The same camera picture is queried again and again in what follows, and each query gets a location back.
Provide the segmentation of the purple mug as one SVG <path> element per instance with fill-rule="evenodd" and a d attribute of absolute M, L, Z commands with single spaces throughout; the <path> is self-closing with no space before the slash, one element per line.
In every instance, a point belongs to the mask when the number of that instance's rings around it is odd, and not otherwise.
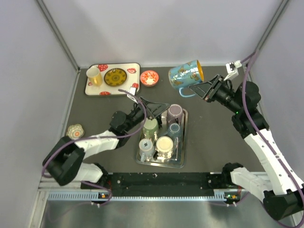
<path fill-rule="evenodd" d="M 182 122 L 183 109 L 178 104 L 172 104 L 167 110 L 166 123 L 167 126 L 170 126 L 173 123 L 178 125 Z"/>

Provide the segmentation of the light green mug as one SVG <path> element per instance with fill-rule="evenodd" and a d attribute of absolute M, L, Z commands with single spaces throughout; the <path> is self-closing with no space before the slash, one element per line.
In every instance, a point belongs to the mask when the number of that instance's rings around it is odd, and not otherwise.
<path fill-rule="evenodd" d="M 142 128 L 143 135 L 146 139 L 151 139 L 152 141 L 157 140 L 157 134 L 159 130 L 158 121 L 156 119 L 146 119 L 144 126 Z"/>

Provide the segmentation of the blue mug orange inside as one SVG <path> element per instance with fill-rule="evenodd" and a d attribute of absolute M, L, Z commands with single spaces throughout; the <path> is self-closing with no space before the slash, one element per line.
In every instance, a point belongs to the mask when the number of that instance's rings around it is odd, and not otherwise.
<path fill-rule="evenodd" d="M 200 62 L 193 60 L 173 67 L 168 72 L 168 78 L 171 86 L 179 91 L 180 96 L 190 98 L 195 94 L 185 95 L 183 89 L 188 88 L 190 85 L 202 83 L 204 81 L 204 73 Z"/>

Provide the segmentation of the teal mug white inside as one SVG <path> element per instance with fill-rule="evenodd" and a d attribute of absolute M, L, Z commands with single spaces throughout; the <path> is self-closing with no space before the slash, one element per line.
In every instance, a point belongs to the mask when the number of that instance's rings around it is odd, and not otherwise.
<path fill-rule="evenodd" d="M 172 123 L 168 127 L 167 135 L 172 139 L 175 140 L 176 138 L 181 137 L 181 127 L 178 123 Z"/>

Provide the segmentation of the cream beige mug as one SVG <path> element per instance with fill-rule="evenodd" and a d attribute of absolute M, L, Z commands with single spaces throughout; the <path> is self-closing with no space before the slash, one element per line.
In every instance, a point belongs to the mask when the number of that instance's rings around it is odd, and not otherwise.
<path fill-rule="evenodd" d="M 173 155 L 173 140 L 168 136 L 162 136 L 155 142 L 155 154 L 153 159 L 156 160 L 167 160 L 171 159 Z"/>

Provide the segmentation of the light blue mug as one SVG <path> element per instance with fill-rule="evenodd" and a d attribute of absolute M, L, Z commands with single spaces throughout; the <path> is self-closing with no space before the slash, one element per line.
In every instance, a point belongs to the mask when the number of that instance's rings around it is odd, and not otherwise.
<path fill-rule="evenodd" d="M 149 161 L 150 158 L 155 154 L 155 147 L 151 139 L 143 138 L 139 142 L 139 155 L 140 161 Z"/>

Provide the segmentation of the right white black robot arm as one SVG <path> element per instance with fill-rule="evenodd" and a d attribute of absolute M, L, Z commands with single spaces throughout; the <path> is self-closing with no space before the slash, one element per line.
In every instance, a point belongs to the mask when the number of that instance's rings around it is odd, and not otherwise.
<path fill-rule="evenodd" d="M 234 128 L 252 149 L 268 179 L 249 172 L 239 163 L 227 163 L 222 169 L 222 183 L 227 188 L 240 186 L 258 198 L 274 220 L 281 220 L 304 209 L 304 182 L 293 173 L 278 149 L 270 127 L 257 104 L 261 99 L 253 82 L 240 84 L 237 90 L 220 75 L 212 80 L 190 85 L 189 89 L 204 101 L 219 102 L 234 115 Z"/>

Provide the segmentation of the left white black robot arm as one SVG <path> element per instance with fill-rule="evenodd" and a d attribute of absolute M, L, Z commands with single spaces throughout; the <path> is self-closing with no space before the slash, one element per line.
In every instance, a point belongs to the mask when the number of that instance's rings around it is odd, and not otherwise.
<path fill-rule="evenodd" d="M 108 177 L 99 164 L 87 164 L 84 160 L 100 152 L 123 147 L 132 136 L 130 131 L 144 121 L 157 119 L 169 109 L 166 103 L 154 103 L 140 97 L 129 114 L 116 111 L 110 121 L 110 128 L 103 133 L 87 138 L 72 140 L 68 136 L 60 138 L 44 159 L 43 172 L 48 172 L 60 186 L 73 181 L 86 181 L 103 188 Z"/>

